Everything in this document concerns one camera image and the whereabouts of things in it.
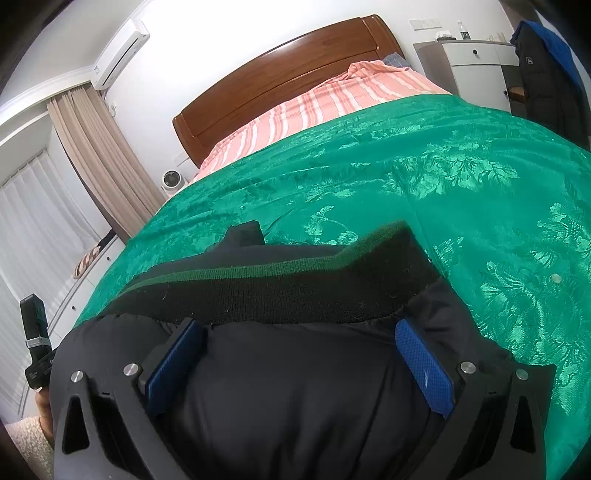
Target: striped pillow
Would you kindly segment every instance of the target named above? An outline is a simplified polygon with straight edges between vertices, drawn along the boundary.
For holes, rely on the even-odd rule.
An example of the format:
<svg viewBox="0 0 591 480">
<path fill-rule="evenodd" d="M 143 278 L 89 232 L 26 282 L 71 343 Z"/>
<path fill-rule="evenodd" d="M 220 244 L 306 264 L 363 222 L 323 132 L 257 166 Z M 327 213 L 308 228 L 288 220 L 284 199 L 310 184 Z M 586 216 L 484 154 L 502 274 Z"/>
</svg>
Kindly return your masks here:
<svg viewBox="0 0 591 480">
<path fill-rule="evenodd" d="M 78 280 L 86 271 L 86 269 L 90 266 L 92 261 L 99 256 L 100 247 L 94 247 L 90 252 L 88 252 L 82 260 L 76 265 L 74 269 L 74 279 Z"/>
</svg>

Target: white fan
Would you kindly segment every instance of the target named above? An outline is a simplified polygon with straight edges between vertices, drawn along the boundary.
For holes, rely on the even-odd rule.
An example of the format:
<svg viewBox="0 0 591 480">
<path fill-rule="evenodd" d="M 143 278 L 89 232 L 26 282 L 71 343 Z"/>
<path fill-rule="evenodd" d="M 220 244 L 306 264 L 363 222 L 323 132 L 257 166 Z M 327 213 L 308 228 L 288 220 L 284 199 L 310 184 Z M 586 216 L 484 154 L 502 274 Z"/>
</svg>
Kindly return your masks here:
<svg viewBox="0 0 591 480">
<path fill-rule="evenodd" d="M 161 187 L 168 197 L 179 192 L 186 184 L 187 181 L 176 170 L 168 170 L 162 175 Z"/>
</svg>

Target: drawer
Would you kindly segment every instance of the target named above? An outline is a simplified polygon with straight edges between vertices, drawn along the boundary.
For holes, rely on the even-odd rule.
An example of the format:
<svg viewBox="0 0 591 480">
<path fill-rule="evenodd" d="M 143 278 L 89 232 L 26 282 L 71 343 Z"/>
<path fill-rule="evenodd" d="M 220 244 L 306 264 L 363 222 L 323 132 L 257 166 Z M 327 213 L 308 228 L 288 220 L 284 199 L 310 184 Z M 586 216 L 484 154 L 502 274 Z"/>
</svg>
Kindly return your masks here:
<svg viewBox="0 0 591 480">
<path fill-rule="evenodd" d="M 84 278 L 78 285 L 74 295 L 66 303 L 61 315 L 57 318 L 52 333 L 57 334 L 61 338 L 66 337 L 76 323 L 80 312 L 86 307 L 94 290 L 95 286 Z"/>
<path fill-rule="evenodd" d="M 100 257 L 90 264 L 85 280 L 97 286 L 124 248 L 125 244 L 118 237 L 113 240 L 107 249 L 100 253 Z"/>
<path fill-rule="evenodd" d="M 519 66 L 519 57 L 515 53 L 515 47 L 510 45 L 495 45 L 495 50 L 501 65 Z"/>
<path fill-rule="evenodd" d="M 444 43 L 449 65 L 499 65 L 495 46 L 486 43 Z"/>
</svg>

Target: green floral pattern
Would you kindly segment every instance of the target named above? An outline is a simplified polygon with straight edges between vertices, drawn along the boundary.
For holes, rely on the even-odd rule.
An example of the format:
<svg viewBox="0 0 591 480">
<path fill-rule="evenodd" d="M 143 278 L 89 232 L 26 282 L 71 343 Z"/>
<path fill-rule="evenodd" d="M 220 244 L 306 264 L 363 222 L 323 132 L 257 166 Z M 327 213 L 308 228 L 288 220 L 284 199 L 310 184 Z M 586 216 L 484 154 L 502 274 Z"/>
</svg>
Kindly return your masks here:
<svg viewBox="0 0 591 480">
<path fill-rule="evenodd" d="M 484 335 L 556 364 L 548 479 L 591 434 L 591 155 L 449 95 L 377 105 L 305 130 L 180 192 L 105 274 L 79 322 L 155 264 L 258 220 L 269 244 L 355 242 L 406 220 Z"/>
</svg>

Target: blue pad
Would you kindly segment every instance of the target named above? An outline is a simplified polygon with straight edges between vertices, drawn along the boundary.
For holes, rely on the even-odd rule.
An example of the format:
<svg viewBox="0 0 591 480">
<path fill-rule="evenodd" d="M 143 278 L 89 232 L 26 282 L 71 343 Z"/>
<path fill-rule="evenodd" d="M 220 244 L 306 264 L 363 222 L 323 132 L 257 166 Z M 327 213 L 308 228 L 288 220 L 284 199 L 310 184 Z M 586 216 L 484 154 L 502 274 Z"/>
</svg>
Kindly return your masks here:
<svg viewBox="0 0 591 480">
<path fill-rule="evenodd" d="M 453 410 L 452 381 L 409 321 L 400 320 L 394 336 L 396 347 L 413 373 L 429 407 L 447 418 Z"/>
<path fill-rule="evenodd" d="M 165 412 L 184 385 L 189 371 L 197 364 L 205 331 L 195 320 L 168 350 L 146 383 L 146 410 L 154 416 Z"/>
</svg>

